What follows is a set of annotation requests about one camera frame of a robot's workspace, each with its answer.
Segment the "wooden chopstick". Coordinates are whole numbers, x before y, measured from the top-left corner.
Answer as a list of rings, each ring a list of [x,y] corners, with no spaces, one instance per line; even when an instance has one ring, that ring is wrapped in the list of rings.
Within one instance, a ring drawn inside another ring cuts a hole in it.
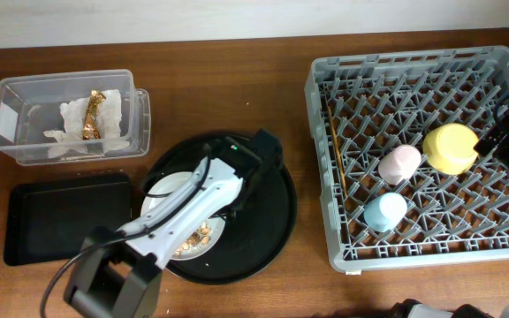
[[[336,131],[336,128],[334,125],[334,120],[333,120],[334,118],[332,116],[331,108],[329,105],[326,106],[326,110],[327,110],[328,119],[330,122],[330,130],[331,130],[331,135],[332,135],[332,142],[333,142],[333,147],[334,147],[335,158],[336,158],[337,165],[338,165],[339,181],[340,181],[340,184],[343,189],[344,198],[347,199],[348,192],[347,192],[347,186],[346,186],[345,171],[344,171],[343,163],[341,160],[341,155],[339,152],[338,136],[337,136],[337,131]]]

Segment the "yellow plastic bowl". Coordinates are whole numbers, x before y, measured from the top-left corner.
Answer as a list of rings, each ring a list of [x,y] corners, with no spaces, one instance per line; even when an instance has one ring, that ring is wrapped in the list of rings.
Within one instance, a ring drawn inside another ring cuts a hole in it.
[[[422,143],[428,164],[444,174],[459,175],[469,170],[478,153],[477,135],[466,125],[451,123],[430,131]]]

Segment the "food scraps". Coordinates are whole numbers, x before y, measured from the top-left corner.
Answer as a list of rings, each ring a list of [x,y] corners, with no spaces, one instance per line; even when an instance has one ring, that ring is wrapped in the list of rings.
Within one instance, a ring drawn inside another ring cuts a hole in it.
[[[173,254],[174,260],[190,260],[207,252],[214,244],[211,222],[203,222]]]

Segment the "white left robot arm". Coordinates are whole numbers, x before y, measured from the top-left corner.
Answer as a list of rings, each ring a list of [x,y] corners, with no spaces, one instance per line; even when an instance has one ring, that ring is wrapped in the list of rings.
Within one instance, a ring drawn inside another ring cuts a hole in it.
[[[84,317],[151,317],[163,270],[178,248],[225,208],[241,208],[271,170],[282,147],[260,130],[248,140],[230,135],[199,141],[200,160],[182,185],[156,196],[157,204],[112,232],[96,229],[78,255],[64,301]]]

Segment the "pink plastic cup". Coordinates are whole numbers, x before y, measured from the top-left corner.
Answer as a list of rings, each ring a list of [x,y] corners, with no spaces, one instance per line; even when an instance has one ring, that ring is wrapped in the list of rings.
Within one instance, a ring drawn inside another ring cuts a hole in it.
[[[378,173],[389,185],[397,185],[410,179],[422,161],[420,151],[410,145],[394,148],[378,164]]]

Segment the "white paper napkin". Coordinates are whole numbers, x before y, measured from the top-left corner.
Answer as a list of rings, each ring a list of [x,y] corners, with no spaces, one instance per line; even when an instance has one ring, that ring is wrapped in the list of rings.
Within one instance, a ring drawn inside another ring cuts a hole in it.
[[[48,130],[43,133],[56,142],[103,140],[104,154],[128,148],[130,142],[121,137],[120,123],[122,99],[118,89],[92,91],[89,97],[71,102],[62,102],[60,115],[64,120],[63,130]]]

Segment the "gold snack wrapper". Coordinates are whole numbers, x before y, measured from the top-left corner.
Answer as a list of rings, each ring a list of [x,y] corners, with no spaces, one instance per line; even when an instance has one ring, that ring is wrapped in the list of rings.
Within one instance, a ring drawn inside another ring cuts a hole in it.
[[[82,138],[84,140],[96,140],[101,138],[96,124],[96,117],[100,104],[105,100],[106,96],[101,91],[91,91],[84,118],[84,125],[82,127]]]

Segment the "light blue plastic cup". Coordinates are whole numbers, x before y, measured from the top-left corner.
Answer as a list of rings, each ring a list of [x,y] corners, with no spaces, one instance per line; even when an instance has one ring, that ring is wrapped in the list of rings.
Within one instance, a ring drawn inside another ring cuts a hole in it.
[[[406,199],[402,195],[384,193],[365,205],[363,217],[369,228],[385,232],[395,228],[406,212]]]

